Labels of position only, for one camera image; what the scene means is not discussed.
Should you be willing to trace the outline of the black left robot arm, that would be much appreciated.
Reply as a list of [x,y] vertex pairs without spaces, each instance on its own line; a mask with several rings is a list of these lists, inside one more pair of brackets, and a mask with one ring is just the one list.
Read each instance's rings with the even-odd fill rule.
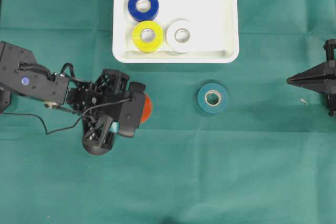
[[109,110],[116,111],[129,101],[125,96],[128,80],[120,71],[104,69],[95,82],[80,81],[70,63],[60,73],[51,73],[37,63],[32,51],[1,42],[1,111],[10,105],[14,93],[76,114],[83,127],[83,147],[92,155],[103,155],[114,145],[110,127],[117,117]]

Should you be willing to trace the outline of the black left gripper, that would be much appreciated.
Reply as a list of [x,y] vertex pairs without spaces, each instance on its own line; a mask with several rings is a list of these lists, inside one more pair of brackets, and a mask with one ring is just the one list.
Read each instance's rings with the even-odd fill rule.
[[118,132],[119,123],[101,112],[103,106],[114,103],[103,104],[102,100],[110,92],[116,94],[126,89],[129,79],[129,75],[111,69],[104,69],[95,82],[80,81],[73,76],[69,77],[75,87],[68,90],[66,103],[80,113],[83,135],[88,131],[101,130],[100,140],[102,141],[109,131]]

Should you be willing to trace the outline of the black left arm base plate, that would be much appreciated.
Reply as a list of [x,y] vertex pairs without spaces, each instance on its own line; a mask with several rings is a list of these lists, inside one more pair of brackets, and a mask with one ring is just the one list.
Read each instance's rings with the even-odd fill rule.
[[11,104],[12,93],[10,91],[0,90],[0,113],[3,113]]

